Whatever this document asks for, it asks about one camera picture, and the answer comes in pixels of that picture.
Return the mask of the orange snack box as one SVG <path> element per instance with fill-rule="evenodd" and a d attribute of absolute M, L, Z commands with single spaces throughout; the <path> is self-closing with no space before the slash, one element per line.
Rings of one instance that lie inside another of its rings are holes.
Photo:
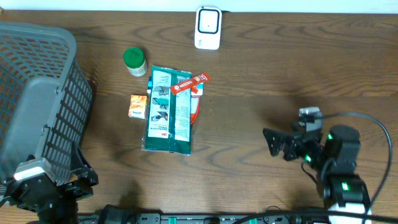
<path fill-rule="evenodd" d="M 130 118 L 145 119 L 146 107 L 147 107 L 146 95 L 132 95 L 130 100 L 128 116 Z"/>

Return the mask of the red dustpan brush package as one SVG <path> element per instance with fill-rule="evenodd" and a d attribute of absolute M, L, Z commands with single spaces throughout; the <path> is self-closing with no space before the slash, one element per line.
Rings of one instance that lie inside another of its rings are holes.
<path fill-rule="evenodd" d="M 190 124 L 193 125 L 197 120 L 200 112 L 200 98 L 204 92 L 204 83 L 200 83 L 191 89 L 191 113 L 190 113 Z M 150 95 L 152 91 L 158 93 L 159 96 L 167 96 L 169 93 L 167 87 L 154 87 L 152 77 L 150 76 L 147 84 L 147 94 Z"/>

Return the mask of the green grip gloves package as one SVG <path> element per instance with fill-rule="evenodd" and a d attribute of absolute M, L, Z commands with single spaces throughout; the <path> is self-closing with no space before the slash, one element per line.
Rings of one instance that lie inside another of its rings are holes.
<path fill-rule="evenodd" d="M 191 91 L 175 95 L 170 89 L 191 77 L 190 72 L 152 66 L 144 151 L 191 154 Z"/>

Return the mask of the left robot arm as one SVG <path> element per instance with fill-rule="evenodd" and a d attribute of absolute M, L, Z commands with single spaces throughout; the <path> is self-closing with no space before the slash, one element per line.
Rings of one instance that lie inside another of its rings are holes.
<path fill-rule="evenodd" d="M 67 170 L 77 179 L 57 184 L 55 168 L 44 157 L 32 155 L 19 164 L 13 177 L 6 180 L 1 205 L 9 203 L 37 214 L 38 223 L 79 223 L 77 201 L 93 195 L 98 175 L 84 158 L 80 147 L 71 145 Z"/>

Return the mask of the green lid white jar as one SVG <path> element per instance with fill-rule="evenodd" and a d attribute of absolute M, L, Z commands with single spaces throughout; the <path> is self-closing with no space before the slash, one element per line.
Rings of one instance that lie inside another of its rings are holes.
<path fill-rule="evenodd" d="M 147 73 L 148 66 L 144 52 L 139 47 L 131 47 L 123 53 L 123 60 L 129 73 L 141 77 Z"/>

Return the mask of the red coffee stick sachet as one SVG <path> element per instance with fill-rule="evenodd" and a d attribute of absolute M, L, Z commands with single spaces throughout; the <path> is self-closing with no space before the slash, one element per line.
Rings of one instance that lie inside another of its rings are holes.
<path fill-rule="evenodd" d="M 206 72 L 201 73 L 192 78 L 189 78 L 188 80 L 184 80 L 176 85 L 172 85 L 170 87 L 170 91 L 172 92 L 173 95 L 177 95 L 182 91 L 190 90 L 191 93 L 197 95 L 200 93 L 199 86 L 210 80 L 211 78 L 208 73 Z"/>

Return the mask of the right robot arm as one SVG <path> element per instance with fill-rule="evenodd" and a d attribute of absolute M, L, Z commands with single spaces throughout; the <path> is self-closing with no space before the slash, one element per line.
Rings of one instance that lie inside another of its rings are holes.
<path fill-rule="evenodd" d="M 359 132 L 349 126 L 335 125 L 322 141 L 323 121 L 301 121 L 286 133 L 264 128 L 271 156 L 283 153 L 285 161 L 301 159 L 316 176 L 317 192 L 329 211 L 362 213 L 370 211 L 370 198 L 366 184 L 355 173 L 356 160 L 361 147 Z"/>

